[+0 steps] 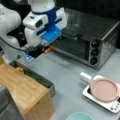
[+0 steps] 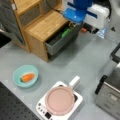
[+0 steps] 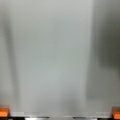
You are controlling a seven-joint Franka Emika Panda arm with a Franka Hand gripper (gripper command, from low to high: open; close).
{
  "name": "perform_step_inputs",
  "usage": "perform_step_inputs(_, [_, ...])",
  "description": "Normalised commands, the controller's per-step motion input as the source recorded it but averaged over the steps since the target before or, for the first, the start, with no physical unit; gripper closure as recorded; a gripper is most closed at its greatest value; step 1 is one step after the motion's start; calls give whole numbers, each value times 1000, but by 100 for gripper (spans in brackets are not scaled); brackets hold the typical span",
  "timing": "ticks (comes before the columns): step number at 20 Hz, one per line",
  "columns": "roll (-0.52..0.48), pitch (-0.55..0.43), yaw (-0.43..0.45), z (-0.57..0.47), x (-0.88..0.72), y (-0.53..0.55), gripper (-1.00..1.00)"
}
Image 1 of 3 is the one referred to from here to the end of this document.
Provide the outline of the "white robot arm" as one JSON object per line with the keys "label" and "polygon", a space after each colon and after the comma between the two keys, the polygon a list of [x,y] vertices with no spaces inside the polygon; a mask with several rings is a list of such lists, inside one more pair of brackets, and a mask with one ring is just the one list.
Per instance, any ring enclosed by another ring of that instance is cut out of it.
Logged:
{"label": "white robot arm", "polygon": [[[19,13],[0,3],[0,47],[9,61],[19,58],[31,62],[37,57],[36,49],[49,46],[67,26],[63,7],[57,9],[54,0],[13,0],[18,4],[29,4],[31,11],[21,19]],[[9,36],[20,24],[25,26],[27,44],[20,47],[18,40]]]}

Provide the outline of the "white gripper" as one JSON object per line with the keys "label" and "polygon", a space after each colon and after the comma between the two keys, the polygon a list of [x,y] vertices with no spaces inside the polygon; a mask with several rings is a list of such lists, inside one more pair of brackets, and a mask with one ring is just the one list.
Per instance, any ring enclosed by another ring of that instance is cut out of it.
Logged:
{"label": "white gripper", "polygon": [[[67,18],[63,8],[60,8],[56,11],[57,18],[55,20],[55,26],[58,27],[61,31],[67,25]],[[34,14],[30,12],[23,20],[25,26],[24,33],[27,40],[27,43],[36,47],[38,45],[47,46],[50,43],[47,43],[42,35],[46,33],[46,25],[48,24],[48,17],[46,14]]]}

